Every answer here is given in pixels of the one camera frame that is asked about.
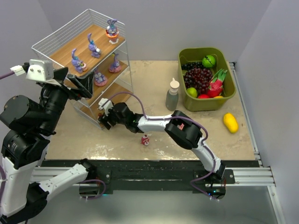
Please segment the green apple toy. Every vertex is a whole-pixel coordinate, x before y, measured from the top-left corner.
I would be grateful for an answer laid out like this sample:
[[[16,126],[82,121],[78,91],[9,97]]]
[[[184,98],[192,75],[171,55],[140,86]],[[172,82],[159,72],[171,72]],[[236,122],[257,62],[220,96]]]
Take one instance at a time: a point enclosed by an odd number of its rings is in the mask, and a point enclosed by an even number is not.
[[[186,91],[191,97],[197,98],[198,92],[194,87],[187,88]]]

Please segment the spray bottle white cap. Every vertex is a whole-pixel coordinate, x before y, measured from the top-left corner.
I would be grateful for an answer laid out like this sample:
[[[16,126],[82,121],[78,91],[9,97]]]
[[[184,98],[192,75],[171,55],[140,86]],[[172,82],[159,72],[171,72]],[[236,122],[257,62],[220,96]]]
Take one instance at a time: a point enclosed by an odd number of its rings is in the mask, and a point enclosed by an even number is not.
[[[179,82],[173,78],[170,82],[170,88],[167,91],[165,100],[165,106],[169,111],[174,111],[177,108],[179,86]]]

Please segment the pink bear strawberry toy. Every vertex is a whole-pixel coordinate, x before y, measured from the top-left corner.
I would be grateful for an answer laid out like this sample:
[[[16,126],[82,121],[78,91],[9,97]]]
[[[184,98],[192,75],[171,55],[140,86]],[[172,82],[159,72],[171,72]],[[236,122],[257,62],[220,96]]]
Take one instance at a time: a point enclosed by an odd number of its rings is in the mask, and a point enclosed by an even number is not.
[[[143,135],[141,138],[141,144],[148,146],[149,145],[149,137],[147,134]]]

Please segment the purple bunny pink donut toy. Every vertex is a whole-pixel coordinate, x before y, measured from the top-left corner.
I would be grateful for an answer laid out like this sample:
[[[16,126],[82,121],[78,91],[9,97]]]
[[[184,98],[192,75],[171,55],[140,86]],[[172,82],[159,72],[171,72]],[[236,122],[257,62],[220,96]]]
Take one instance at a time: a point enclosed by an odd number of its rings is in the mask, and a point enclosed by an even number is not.
[[[118,60],[117,56],[119,54],[113,53],[113,62],[109,66],[109,72],[118,73],[121,70],[120,61]]]

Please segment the green plastic fruit bin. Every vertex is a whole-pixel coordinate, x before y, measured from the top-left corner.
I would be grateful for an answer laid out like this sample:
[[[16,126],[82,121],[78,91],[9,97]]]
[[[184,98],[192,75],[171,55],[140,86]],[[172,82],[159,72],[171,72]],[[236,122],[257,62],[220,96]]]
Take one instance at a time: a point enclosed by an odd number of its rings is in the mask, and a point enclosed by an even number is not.
[[[187,70],[182,70],[181,65],[188,62],[202,62],[202,59],[207,55],[214,56],[216,60],[214,67],[207,68],[212,71],[213,75],[220,69],[227,70],[226,78],[223,82],[223,91],[220,95],[224,98],[199,99],[199,95],[197,95],[197,98],[193,98],[186,91],[183,74]],[[218,110],[236,93],[236,87],[226,59],[223,53],[216,48],[188,48],[181,50],[178,54],[178,79],[181,85],[184,107],[191,112]]]

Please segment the small purple bunny toy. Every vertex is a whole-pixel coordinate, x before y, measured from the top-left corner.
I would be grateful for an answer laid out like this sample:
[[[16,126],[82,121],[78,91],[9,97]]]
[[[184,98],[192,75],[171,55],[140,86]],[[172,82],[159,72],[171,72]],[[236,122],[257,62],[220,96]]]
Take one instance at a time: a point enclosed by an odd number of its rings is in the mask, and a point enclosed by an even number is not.
[[[71,52],[71,63],[75,67],[75,70],[79,73],[82,74],[87,70],[87,64],[84,63],[82,60],[80,60],[77,56],[75,56],[76,48],[74,48]]]

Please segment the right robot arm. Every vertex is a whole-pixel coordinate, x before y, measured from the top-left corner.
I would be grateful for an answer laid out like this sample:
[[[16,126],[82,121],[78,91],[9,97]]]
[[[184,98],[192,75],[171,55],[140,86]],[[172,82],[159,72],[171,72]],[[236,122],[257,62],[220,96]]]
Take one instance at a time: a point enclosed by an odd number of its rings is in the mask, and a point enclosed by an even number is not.
[[[132,133],[165,132],[181,148],[191,150],[213,178],[221,179],[225,165],[206,144],[207,131],[179,110],[166,116],[146,116],[132,112],[126,103],[114,104],[103,98],[99,109],[104,113],[98,121],[106,128],[121,124]]]

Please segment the dark blue grape bunch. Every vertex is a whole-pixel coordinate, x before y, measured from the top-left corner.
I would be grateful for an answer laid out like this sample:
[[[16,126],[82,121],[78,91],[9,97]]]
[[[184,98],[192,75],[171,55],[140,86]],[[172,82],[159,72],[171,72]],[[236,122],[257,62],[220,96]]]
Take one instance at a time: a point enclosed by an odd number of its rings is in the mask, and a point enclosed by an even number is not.
[[[182,70],[203,69],[202,62],[188,62],[181,65]]]

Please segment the yellow mango toy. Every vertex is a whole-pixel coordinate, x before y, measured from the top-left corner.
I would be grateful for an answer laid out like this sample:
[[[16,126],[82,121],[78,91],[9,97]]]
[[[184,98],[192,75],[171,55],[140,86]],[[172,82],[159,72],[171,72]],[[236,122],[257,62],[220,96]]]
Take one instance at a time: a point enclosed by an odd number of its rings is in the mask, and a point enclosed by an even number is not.
[[[239,129],[236,118],[231,113],[223,116],[223,123],[231,133],[236,133]]]

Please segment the red apple toy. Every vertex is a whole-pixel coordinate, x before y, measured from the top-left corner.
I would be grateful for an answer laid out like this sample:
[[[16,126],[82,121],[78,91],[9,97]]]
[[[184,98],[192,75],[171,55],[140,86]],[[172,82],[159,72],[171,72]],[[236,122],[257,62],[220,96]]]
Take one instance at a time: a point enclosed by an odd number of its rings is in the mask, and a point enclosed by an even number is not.
[[[205,99],[205,98],[210,98],[207,94],[200,94],[198,96],[199,99]]]

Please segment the pink dragon fruit toy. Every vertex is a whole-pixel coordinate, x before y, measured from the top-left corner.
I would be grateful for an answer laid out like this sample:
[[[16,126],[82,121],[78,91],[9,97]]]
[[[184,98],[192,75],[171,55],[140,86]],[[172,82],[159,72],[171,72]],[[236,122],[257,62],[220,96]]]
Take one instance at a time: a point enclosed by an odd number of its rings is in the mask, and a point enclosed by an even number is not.
[[[213,79],[210,81],[207,95],[209,98],[214,98],[221,95],[223,91],[223,82],[226,78],[227,70],[220,69],[216,72]]]

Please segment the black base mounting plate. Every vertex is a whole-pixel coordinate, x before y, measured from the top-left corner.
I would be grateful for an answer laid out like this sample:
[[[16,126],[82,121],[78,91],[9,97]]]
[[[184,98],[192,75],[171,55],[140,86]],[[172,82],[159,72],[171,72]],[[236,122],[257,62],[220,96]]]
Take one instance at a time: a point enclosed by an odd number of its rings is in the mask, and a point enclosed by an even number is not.
[[[225,171],[221,179],[213,178],[204,170],[200,161],[128,161],[81,160],[90,173],[74,180],[79,173],[75,160],[47,160],[35,168],[32,181],[49,185],[79,186],[82,197],[112,194],[115,191],[191,191],[223,198],[228,186],[258,186],[268,170],[257,161],[224,161]]]

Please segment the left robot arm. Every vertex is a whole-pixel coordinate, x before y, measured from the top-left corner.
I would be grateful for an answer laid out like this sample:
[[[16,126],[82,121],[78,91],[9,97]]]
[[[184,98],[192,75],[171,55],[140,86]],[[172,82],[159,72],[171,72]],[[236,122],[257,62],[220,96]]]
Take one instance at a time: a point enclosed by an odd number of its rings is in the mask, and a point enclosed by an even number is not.
[[[26,75],[41,86],[40,101],[24,95],[10,98],[0,115],[9,128],[2,144],[0,187],[0,221],[18,224],[35,217],[47,203],[70,186],[94,176],[96,167],[80,160],[69,170],[42,182],[31,182],[31,176],[49,144],[69,99],[90,98],[93,72],[77,77],[64,67],[45,69],[39,65],[14,66],[16,75]]]

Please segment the purple bunny with tube toy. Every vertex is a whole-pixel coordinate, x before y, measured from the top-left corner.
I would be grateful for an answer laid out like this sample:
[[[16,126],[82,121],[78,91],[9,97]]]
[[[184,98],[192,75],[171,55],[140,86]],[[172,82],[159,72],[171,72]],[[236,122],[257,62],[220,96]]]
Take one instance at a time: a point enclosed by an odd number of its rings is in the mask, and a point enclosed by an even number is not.
[[[92,57],[100,58],[101,50],[95,45],[94,40],[91,39],[92,33],[87,35],[87,39],[89,41],[88,48],[91,51]]]

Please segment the green round melon toy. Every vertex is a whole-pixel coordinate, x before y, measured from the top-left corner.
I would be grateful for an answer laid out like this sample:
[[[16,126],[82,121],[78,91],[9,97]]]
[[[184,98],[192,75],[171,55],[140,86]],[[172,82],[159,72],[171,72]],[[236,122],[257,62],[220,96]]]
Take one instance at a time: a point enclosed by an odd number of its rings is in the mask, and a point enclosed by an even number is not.
[[[212,55],[207,55],[202,59],[202,65],[206,68],[212,68],[216,64],[216,60],[214,56]]]

